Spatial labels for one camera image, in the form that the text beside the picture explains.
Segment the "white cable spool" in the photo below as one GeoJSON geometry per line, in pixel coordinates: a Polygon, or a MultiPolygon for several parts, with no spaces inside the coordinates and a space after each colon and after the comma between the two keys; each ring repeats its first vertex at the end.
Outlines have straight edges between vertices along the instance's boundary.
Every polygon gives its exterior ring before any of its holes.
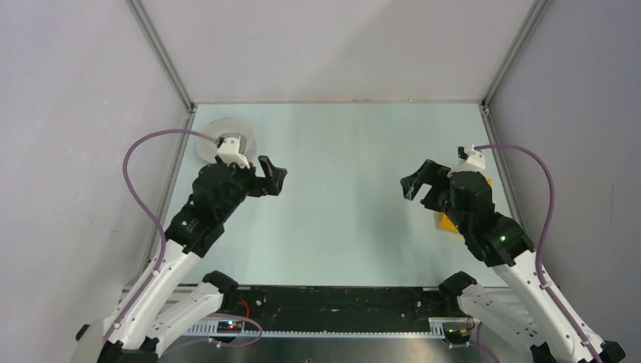
{"type": "Polygon", "coordinates": [[[200,134],[214,139],[214,141],[210,141],[206,138],[198,138],[196,141],[196,152],[207,163],[216,163],[215,156],[221,136],[242,135],[247,137],[246,157],[250,163],[257,154],[255,133],[252,126],[243,119],[231,117],[217,119],[208,124],[200,134]]]}

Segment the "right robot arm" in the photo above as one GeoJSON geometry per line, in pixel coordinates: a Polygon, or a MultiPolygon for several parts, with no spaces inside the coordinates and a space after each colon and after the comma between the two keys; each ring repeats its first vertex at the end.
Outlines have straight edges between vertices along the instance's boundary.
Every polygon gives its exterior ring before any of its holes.
{"type": "Polygon", "coordinates": [[[496,211],[484,170],[483,156],[467,157],[453,169],[426,160],[400,180],[402,193],[413,200],[422,185],[429,185],[421,204],[451,220],[467,249],[507,284],[527,315],[491,298],[462,271],[441,283],[449,289],[439,297],[442,311],[477,318],[511,346],[530,352],[535,362],[622,361],[625,353],[618,343],[603,340],[573,309],[568,312],[577,330],[562,314],[550,296],[558,287],[540,282],[546,273],[536,270],[534,244],[517,221],[496,211]]]}

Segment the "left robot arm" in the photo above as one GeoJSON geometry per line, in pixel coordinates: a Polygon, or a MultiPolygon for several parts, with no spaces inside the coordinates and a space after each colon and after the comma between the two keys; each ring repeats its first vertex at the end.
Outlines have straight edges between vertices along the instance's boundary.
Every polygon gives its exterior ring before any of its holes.
{"type": "Polygon", "coordinates": [[[161,234],[161,243],[143,276],[102,321],[77,333],[74,362],[157,362],[190,327],[207,315],[229,315],[239,305],[237,282],[220,271],[206,274],[196,289],[168,309],[175,288],[223,235],[224,224],[248,197],[277,196],[287,170],[259,157],[256,167],[236,163],[204,166],[187,202],[161,234]]]}

